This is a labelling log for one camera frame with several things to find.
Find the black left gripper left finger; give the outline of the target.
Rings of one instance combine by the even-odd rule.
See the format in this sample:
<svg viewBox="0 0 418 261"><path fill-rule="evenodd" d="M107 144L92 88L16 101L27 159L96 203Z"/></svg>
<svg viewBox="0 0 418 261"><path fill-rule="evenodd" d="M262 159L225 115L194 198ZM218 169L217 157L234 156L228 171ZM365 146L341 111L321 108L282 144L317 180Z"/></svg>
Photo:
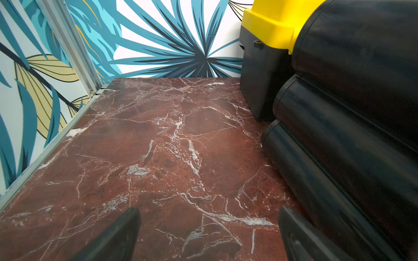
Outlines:
<svg viewBox="0 0 418 261"><path fill-rule="evenodd" d="M70 260L130 261L133 257L140 226L139 209L129 208Z"/></svg>

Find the black drawer cabinet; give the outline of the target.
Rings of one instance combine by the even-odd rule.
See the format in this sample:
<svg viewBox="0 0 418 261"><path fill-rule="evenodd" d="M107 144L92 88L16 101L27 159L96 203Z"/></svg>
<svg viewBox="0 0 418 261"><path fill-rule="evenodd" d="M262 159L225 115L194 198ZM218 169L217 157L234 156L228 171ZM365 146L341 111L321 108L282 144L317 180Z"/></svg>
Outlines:
<svg viewBox="0 0 418 261"><path fill-rule="evenodd" d="M315 227L356 261L418 258L418 3L325 1L261 141Z"/></svg>

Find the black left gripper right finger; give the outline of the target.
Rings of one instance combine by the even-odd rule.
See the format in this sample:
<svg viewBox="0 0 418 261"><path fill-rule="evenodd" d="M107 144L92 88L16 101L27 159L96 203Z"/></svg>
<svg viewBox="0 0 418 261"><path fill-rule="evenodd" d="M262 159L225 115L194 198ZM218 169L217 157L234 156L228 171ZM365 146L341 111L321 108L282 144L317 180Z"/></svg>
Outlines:
<svg viewBox="0 0 418 261"><path fill-rule="evenodd" d="M279 212L279 228L290 261L351 261L352 258L291 207Z"/></svg>

